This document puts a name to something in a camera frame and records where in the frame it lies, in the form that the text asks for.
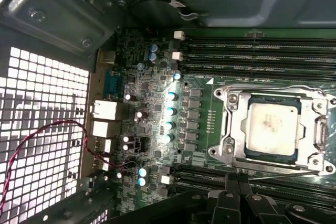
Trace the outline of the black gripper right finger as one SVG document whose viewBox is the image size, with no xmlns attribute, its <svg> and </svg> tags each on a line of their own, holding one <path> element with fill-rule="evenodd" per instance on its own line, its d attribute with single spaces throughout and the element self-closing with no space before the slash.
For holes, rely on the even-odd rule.
<svg viewBox="0 0 336 224">
<path fill-rule="evenodd" d="M 279 212 L 270 197 L 252 193 L 246 174 L 238 174 L 240 195 L 245 197 L 251 212 L 250 223 L 331 223 L 335 217 L 307 204 L 291 202 Z"/>
</svg>

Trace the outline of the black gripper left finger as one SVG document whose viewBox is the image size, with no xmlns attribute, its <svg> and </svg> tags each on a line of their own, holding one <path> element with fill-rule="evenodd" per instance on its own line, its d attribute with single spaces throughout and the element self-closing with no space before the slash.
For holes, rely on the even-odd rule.
<svg viewBox="0 0 336 224">
<path fill-rule="evenodd" d="M 105 223 L 240 223 L 238 178 L 237 174 L 227 174 L 223 190 L 209 191 L 208 195 L 185 192 Z"/>
</svg>

